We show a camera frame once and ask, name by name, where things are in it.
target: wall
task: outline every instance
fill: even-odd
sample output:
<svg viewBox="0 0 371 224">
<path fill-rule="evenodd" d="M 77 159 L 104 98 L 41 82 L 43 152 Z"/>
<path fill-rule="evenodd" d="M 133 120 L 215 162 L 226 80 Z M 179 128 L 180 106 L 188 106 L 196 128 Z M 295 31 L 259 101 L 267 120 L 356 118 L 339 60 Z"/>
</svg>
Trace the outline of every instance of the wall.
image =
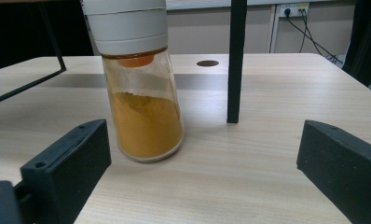
<svg viewBox="0 0 371 224">
<path fill-rule="evenodd" d="M 309 5 L 308 22 L 313 38 L 333 54 L 346 52 L 354 3 L 354 0 L 342 0 Z M 271 5 L 248 7 L 245 53 L 267 52 L 271 10 Z M 304 28 L 302 19 L 294 18 L 293 21 Z M 229 7 L 168 11 L 170 53 L 228 53 L 229 23 Z M 273 52 L 298 52 L 302 36 L 285 18 L 280 18 Z M 317 51 L 306 40 L 302 52 Z"/>
</svg>

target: black curtain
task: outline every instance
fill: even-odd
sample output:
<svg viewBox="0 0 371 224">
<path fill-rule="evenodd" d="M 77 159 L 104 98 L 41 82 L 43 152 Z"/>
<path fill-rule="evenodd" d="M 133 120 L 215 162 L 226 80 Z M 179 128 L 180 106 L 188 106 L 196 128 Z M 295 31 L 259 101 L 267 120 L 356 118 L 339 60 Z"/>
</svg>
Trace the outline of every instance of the black curtain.
<svg viewBox="0 0 371 224">
<path fill-rule="evenodd" d="M 38 4 L 0 4 L 0 68 L 55 56 Z M 79 0 L 44 3 L 63 56 L 93 55 Z"/>
<path fill-rule="evenodd" d="M 371 89 L 371 0 L 357 0 L 343 70 Z"/>
</svg>

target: yellow spice powder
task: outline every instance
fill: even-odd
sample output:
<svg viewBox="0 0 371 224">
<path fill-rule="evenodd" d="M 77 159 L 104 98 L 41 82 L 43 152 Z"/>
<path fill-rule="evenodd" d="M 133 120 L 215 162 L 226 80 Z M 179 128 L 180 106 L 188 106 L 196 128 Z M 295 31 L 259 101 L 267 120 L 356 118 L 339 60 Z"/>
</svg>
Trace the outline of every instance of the yellow spice powder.
<svg viewBox="0 0 371 224">
<path fill-rule="evenodd" d="M 111 100 L 118 145 L 130 156 L 153 158 L 181 141 L 180 110 L 173 101 L 128 92 L 115 93 Z"/>
</svg>

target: power outlet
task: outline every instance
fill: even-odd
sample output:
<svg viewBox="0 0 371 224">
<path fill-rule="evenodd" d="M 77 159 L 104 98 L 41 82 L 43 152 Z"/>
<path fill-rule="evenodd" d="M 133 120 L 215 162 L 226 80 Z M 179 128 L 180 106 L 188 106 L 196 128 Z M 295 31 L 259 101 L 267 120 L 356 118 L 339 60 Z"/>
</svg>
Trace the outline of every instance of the power outlet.
<svg viewBox="0 0 371 224">
<path fill-rule="evenodd" d="M 301 10 L 305 9 L 304 15 L 308 15 L 309 3 L 282 4 L 280 17 L 285 17 L 284 10 L 291 10 L 290 17 L 301 17 Z"/>
</svg>

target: thin black bar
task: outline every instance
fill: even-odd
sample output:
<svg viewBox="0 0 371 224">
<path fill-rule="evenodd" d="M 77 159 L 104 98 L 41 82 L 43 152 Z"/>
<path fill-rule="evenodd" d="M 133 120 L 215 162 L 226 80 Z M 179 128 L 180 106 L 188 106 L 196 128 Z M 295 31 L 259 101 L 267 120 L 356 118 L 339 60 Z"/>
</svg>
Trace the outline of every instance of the thin black bar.
<svg viewBox="0 0 371 224">
<path fill-rule="evenodd" d="M 246 15 L 247 0 L 232 0 L 229 40 L 227 123 L 239 122 L 241 70 L 243 67 Z"/>
<path fill-rule="evenodd" d="M 32 87 L 34 87 L 34 86 L 36 86 L 40 83 L 43 83 L 43 82 L 59 75 L 60 73 L 66 71 L 66 66 L 65 66 L 63 58 L 62 58 L 61 50 L 59 48 L 57 39 L 55 38 L 54 31 L 52 30 L 51 23 L 49 22 L 49 17 L 48 17 L 46 8 L 44 7 L 44 3 L 38 3 L 38 4 L 39 4 L 39 10 L 40 10 L 40 13 L 41 13 L 41 17 L 43 18 L 43 22 L 46 26 L 49 39 L 51 41 L 52 47 L 54 48 L 55 54 L 57 55 L 58 62 L 60 63 L 61 69 L 57 72 L 54 72 L 54 73 L 48 75 L 48 76 L 39 78 L 38 80 L 35 80 L 35 81 L 30 82 L 30 83 L 28 83 L 24 86 L 21 86 L 21 87 L 15 89 L 14 91 L 9 91 L 8 93 L 5 93 L 5 94 L 1 95 L 0 96 L 0 102 L 4 101 L 4 100 L 6 100 L 6 99 L 8 99 L 8 98 L 10 98 L 14 95 L 17 95 L 18 93 L 21 93 L 23 91 L 27 91 L 27 90 L 31 89 Z"/>
</svg>

